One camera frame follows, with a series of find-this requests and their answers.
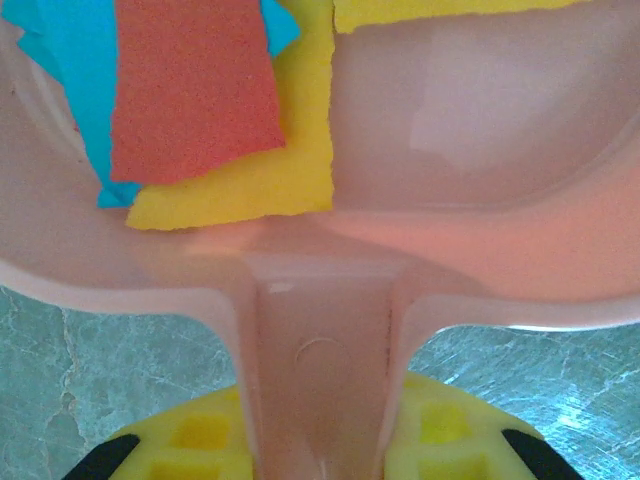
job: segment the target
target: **blue cloth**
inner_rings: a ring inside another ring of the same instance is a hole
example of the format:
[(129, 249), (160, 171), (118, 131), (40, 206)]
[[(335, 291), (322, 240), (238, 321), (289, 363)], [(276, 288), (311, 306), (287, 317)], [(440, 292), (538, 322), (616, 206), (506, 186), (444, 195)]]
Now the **blue cloth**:
[[(102, 183), (100, 208), (130, 206), (141, 186), (112, 182), (111, 115), (115, 107), (117, 36), (114, 0), (5, 0), (2, 16), (25, 30), (19, 47), (58, 80)], [(268, 50), (277, 56), (300, 35), (276, 0), (261, 0)]]

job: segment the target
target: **yellow sponge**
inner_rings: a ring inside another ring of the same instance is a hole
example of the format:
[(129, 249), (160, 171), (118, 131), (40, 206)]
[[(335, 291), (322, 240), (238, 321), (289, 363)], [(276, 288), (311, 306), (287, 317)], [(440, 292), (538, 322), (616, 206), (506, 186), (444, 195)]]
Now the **yellow sponge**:
[(286, 147), (248, 155), (175, 185), (149, 185), (136, 197), (128, 226), (173, 230), (331, 209), (333, 4), (280, 3), (301, 30), (300, 39), (274, 60)]
[(584, 1), (589, 0), (334, 0), (335, 24), (339, 33), (351, 33), (363, 25), (468, 13), (552, 9)]

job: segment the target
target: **sponge piece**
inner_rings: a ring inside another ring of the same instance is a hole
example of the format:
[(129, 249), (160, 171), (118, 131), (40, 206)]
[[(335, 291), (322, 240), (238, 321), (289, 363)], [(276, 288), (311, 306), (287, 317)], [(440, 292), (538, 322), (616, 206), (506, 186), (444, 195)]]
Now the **sponge piece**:
[(331, 0), (281, 2), (300, 39), (274, 61), (286, 147), (248, 155), (177, 185), (147, 186), (129, 212), (138, 229), (172, 230), (331, 208)]
[(300, 36), (300, 28), (293, 15), (276, 0), (262, 0), (261, 6), (267, 28), (269, 54), (277, 57)]
[(259, 0), (116, 0), (113, 181), (177, 183), (284, 146)]
[(469, 13), (513, 13), (561, 8), (589, 0), (334, 0), (338, 33), (357, 27)]

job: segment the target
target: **pink plastic container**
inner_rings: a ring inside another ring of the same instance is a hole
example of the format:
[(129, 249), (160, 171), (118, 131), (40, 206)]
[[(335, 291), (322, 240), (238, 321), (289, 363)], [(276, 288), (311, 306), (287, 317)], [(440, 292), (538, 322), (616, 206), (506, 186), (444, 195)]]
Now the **pink plastic container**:
[(140, 233), (98, 211), (61, 89), (0, 26), (0, 282), (197, 318), (264, 480), (373, 479), (413, 352), (459, 324), (640, 317), (640, 2), (337, 39), (336, 208)]

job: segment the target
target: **gray marble floor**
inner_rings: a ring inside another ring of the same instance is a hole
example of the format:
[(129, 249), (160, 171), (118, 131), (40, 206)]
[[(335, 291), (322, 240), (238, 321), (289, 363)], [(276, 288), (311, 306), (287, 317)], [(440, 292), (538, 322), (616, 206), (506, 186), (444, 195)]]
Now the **gray marble floor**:
[[(411, 369), (533, 424), (587, 479), (640, 479), (640, 325), (454, 328)], [(0, 479), (57, 480), (121, 426), (233, 382), (195, 321), (89, 315), (0, 288)]]

